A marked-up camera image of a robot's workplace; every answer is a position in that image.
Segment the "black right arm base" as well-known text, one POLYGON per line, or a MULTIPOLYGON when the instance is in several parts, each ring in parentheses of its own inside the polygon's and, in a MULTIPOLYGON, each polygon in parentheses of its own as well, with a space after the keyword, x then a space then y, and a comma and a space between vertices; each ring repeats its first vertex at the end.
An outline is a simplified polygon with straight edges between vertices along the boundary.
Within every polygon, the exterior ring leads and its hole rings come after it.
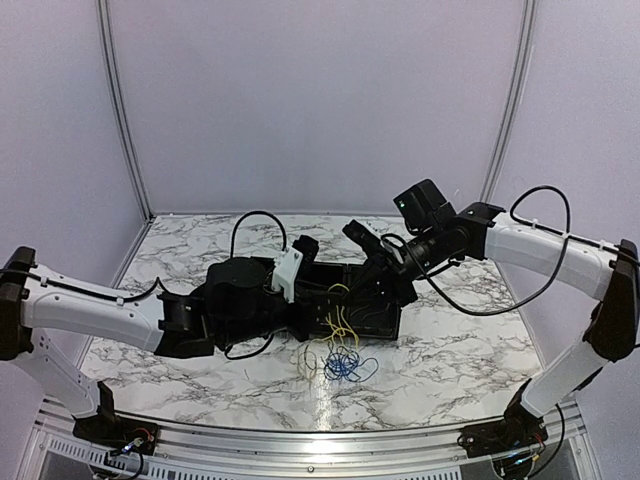
POLYGON ((527 380, 508 403, 498 420, 467 425, 460 430, 457 444, 469 458, 493 455, 539 444, 548 439, 543 418, 536 417, 522 405, 527 380))

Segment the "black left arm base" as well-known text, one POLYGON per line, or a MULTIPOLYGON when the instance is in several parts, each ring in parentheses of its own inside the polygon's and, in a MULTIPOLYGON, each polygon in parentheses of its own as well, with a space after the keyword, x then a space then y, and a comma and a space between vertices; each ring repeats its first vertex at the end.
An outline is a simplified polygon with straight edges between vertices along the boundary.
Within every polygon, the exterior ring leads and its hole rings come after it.
POLYGON ((134 419, 116 413, 111 389, 103 382, 96 383, 97 404, 82 416, 73 414, 73 435, 121 452, 131 444, 143 455, 152 455, 155 451, 159 425, 147 420, 134 419))

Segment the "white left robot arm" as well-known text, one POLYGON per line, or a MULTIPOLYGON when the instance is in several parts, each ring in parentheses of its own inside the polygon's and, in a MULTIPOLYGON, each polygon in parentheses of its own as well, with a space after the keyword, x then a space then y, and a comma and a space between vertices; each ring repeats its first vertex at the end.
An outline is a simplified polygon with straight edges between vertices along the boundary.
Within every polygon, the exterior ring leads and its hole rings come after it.
POLYGON ((1 358, 18 366, 63 403, 106 445, 125 438, 112 394, 87 378, 39 329, 111 339, 159 357, 190 359, 229 353, 280 331, 306 339, 303 310, 311 297, 298 284, 319 244, 299 237, 274 259, 233 256, 208 267, 187 295, 154 282, 144 293, 102 288, 37 263, 31 247, 14 250, 1 269, 1 358))

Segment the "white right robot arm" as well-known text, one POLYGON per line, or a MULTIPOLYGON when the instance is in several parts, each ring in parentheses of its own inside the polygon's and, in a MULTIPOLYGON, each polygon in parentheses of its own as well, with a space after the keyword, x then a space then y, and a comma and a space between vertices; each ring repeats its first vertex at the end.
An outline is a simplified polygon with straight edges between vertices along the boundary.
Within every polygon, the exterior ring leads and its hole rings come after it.
POLYGON ((517 217, 502 208, 476 203, 442 219, 410 212, 410 240, 390 233, 377 236, 357 221, 344 234, 358 245, 372 267, 360 274, 353 288, 378 279, 388 281, 394 293, 411 289, 417 280, 459 312, 488 317, 488 310, 464 307, 445 293, 435 270, 445 262, 465 257, 488 260, 544 277, 538 290, 514 304, 519 310, 538 301, 560 284, 589 298, 595 305, 585 329, 543 370, 519 390, 512 413, 501 419, 495 438, 515 448, 534 431, 534 419, 586 386, 606 366, 635 350, 639 330, 639 258, 634 243, 611 244, 574 236, 568 227, 557 229, 517 217))

